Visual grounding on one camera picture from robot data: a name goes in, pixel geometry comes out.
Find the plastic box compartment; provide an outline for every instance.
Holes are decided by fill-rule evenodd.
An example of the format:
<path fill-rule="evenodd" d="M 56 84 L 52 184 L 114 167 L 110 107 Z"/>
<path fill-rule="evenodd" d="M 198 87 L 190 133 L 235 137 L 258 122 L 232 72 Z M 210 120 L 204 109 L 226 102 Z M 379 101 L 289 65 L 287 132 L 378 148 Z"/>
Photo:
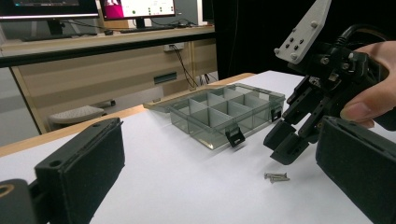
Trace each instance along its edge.
<path fill-rule="evenodd" d="M 279 119 L 285 95 L 244 84 L 224 86 L 168 105 L 172 124 L 210 149 Z"/>

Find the wooden desk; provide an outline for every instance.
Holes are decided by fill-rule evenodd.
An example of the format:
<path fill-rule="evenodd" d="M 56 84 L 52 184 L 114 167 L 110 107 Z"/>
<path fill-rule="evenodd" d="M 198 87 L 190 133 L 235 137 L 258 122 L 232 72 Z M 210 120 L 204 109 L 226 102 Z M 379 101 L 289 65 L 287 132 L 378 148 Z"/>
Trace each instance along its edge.
<path fill-rule="evenodd" d="M 41 133 L 51 131 L 48 117 L 84 105 L 170 83 L 187 89 L 184 68 L 164 44 L 184 42 L 180 56 L 191 77 L 217 71 L 213 27 L 135 34 L 87 36 L 1 46 L 1 66 L 12 73 Z M 166 82 L 157 77 L 173 74 Z"/>
<path fill-rule="evenodd" d="M 214 82 L 211 85 L 227 85 L 229 83 L 238 81 L 238 80 L 246 78 L 246 77 L 251 77 L 253 75 L 254 74 L 251 74 L 251 73 L 245 73 L 245 74 L 241 74 L 239 76 L 229 77 L 229 78 Z M 131 107 L 129 109 L 122 110 L 117 113 L 103 116 L 99 119 L 88 120 L 88 121 L 82 122 L 80 124 L 76 124 L 76 125 L 73 125 L 73 126 L 70 126 L 67 128 L 63 128 L 63 129 L 60 129 L 60 130 L 57 130 L 54 132 L 44 133 L 44 134 L 41 134 L 41 135 L 33 137 L 33 138 L 29 138 L 29 139 L 26 139 L 26 140 L 23 140 L 23 141 L 20 141 L 17 143 L 9 144 L 7 146 L 0 147 L 0 157 L 4 157 L 6 155 L 9 155 L 9 154 L 12 154 L 12 153 L 15 153 L 18 151 L 22 151 L 22 150 L 25 150 L 30 147 L 39 146 L 44 143 L 48 143 L 50 141 L 54 141 L 56 139 L 68 136 L 70 134 L 80 133 L 82 130 L 84 130 L 85 128 L 87 128 L 88 126 L 94 124 L 95 122 L 97 122 L 99 120 L 109 119 L 109 118 L 123 119 L 123 118 L 132 116 L 134 114 L 140 113 L 145 110 L 146 110 L 146 108 L 144 108 L 142 105 L 138 105 L 135 107 Z"/>

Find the screw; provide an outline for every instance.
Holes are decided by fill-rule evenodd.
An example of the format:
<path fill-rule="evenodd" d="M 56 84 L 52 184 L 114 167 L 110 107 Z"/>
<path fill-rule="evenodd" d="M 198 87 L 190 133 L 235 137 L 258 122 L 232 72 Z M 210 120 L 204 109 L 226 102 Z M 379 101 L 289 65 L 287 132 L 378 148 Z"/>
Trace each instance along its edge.
<path fill-rule="evenodd" d="M 290 178 L 287 178 L 287 177 L 274 177 L 274 176 L 270 177 L 271 184 L 274 184 L 275 182 L 279 182 L 279 181 L 288 181 L 288 180 L 290 180 Z"/>
<path fill-rule="evenodd" d="M 320 59 L 320 62 L 323 63 L 323 64 L 328 64 L 329 61 L 330 61 L 329 58 L 321 58 Z"/>
<path fill-rule="evenodd" d="M 296 59 L 298 58 L 298 55 L 297 55 L 296 53 L 291 53 L 291 54 L 290 54 L 290 57 L 291 57 L 293 60 L 296 60 Z"/>
<path fill-rule="evenodd" d="M 311 21 L 311 27 L 312 28 L 317 28 L 318 27 L 318 22 L 317 21 Z"/>
<path fill-rule="evenodd" d="M 287 173 L 285 173 L 285 174 L 278 174 L 278 173 L 264 173 L 264 178 L 266 179 L 266 178 L 268 178 L 268 177 L 284 177 L 284 178 L 287 178 L 288 176 L 287 176 Z"/>

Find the monitor screen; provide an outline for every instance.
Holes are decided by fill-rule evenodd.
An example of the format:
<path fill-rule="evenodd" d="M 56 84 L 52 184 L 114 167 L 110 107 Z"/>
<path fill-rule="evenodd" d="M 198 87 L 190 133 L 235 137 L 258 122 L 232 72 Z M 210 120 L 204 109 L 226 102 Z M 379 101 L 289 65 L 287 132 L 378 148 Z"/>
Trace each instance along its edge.
<path fill-rule="evenodd" d="M 0 21 L 98 18 L 95 0 L 0 0 Z"/>
<path fill-rule="evenodd" d="M 104 21 L 176 16 L 174 0 L 100 0 Z"/>

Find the white tabletop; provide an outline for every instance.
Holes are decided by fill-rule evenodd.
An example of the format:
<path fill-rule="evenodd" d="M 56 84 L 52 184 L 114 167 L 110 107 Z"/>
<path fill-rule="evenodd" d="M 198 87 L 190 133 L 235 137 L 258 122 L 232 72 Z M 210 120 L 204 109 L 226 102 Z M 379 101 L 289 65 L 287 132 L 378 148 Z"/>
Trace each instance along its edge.
<path fill-rule="evenodd" d="M 289 97 L 301 79 L 269 71 L 239 82 Z M 160 112 L 123 121 L 125 167 L 92 223 L 371 223 L 317 166 L 316 145 L 288 166 L 270 158 L 262 142 L 274 124 L 237 148 L 210 150 Z M 34 166 L 73 136 L 0 158 L 0 180 L 32 182 Z M 267 172 L 290 181 L 271 184 Z"/>

